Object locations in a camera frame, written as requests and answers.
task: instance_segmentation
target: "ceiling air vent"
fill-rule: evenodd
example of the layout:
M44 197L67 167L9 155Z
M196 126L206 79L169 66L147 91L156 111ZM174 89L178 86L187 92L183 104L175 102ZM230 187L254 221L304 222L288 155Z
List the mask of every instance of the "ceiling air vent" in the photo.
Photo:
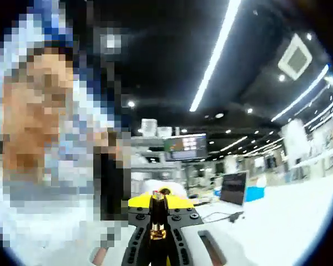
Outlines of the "ceiling air vent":
M295 34L277 66L293 80L298 79L312 61L312 55Z

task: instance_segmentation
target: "white container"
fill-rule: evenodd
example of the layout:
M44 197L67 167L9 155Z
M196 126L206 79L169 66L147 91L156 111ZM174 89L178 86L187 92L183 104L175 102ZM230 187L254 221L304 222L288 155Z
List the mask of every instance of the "white container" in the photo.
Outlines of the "white container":
M158 126L158 137L171 137L173 128L171 126Z
M142 135L143 137L155 137L157 134L157 120L156 119L142 119Z

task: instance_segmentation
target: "white table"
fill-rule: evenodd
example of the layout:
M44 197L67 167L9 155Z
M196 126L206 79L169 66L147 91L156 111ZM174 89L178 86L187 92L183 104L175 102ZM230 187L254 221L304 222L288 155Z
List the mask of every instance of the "white table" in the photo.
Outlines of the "white table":
M331 211L333 175L287 186L268 187L265 198L247 202L244 216L234 224L215 222L244 247L258 265L294 265L316 239ZM222 202L196 207L202 217L222 212ZM215 214L213 220L223 218Z

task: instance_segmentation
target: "black ceiling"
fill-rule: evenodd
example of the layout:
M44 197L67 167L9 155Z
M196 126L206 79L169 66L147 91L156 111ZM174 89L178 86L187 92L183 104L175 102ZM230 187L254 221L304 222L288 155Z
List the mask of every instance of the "black ceiling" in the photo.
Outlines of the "black ceiling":
M64 2L81 47L96 52L100 34L119 36L120 48L107 54L105 50L100 57L103 66L113 62L110 80L118 82L111 87L120 87L122 104L129 100L136 104L129 110L132 135L139 135L142 118L153 118L159 126L180 126L188 133L206 132L209 141L214 141L209 151L219 151L248 136L211 158L242 153L267 144L267 140L277 140L288 119L293 119L327 85L320 81L293 109L271 122L309 87L330 59L297 14L279 8L282 1L243 0L202 101L196 112L189 112L215 47L227 1ZM313 60L298 80L281 83L277 64L294 33L305 42ZM313 36L311 40L306 39L308 33ZM306 123L315 116L315 110L328 106L331 95L333 89L326 89L297 117ZM253 109L252 114L247 114L248 108ZM224 116L216 119L218 113Z

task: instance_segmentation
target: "white desk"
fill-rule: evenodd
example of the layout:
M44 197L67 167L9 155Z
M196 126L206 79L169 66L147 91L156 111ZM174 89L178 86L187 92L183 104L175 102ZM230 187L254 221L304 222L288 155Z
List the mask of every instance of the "white desk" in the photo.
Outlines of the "white desk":
M247 202L244 216L234 224L215 222L244 247L246 256L258 265L294 265L316 239L331 210L333 175L265 189L265 198ZM223 204L196 207L202 217L222 212ZM215 214L209 218L223 218Z

